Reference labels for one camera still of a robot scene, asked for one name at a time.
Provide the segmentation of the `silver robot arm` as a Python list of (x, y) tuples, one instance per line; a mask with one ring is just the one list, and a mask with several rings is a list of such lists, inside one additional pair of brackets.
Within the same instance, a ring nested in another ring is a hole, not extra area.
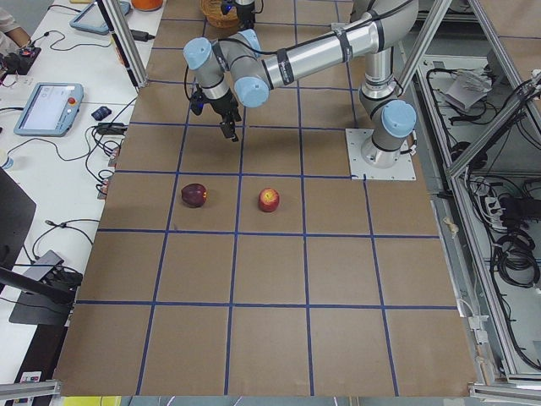
[(365, 59), (359, 99), (374, 123), (361, 154), (371, 167), (393, 167), (413, 132), (417, 114), (396, 95), (392, 48), (413, 27), (416, 1), (356, 1), (350, 23), (297, 45), (264, 52), (252, 29), (214, 41), (194, 38), (184, 49), (196, 78), (189, 107), (199, 115), (210, 105), (221, 116), (224, 136), (237, 140), (240, 106), (256, 108), (272, 90), (356, 57)]

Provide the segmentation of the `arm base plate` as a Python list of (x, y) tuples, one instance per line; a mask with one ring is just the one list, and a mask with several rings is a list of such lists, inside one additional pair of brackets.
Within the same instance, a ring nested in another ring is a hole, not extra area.
[(346, 129), (350, 178), (353, 180), (416, 181), (413, 166), (415, 146), (405, 138), (397, 151), (378, 150), (372, 129)]

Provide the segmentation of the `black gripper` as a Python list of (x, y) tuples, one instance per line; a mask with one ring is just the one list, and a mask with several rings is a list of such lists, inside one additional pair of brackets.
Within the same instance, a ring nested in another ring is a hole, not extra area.
[(238, 110), (238, 101), (231, 91), (218, 99), (208, 99), (215, 113), (221, 116), (220, 127), (226, 139), (232, 142), (238, 142), (236, 133), (236, 122), (240, 122), (241, 116)]
[(234, 6), (240, 30), (253, 29), (255, 24), (254, 0), (235, 0)]

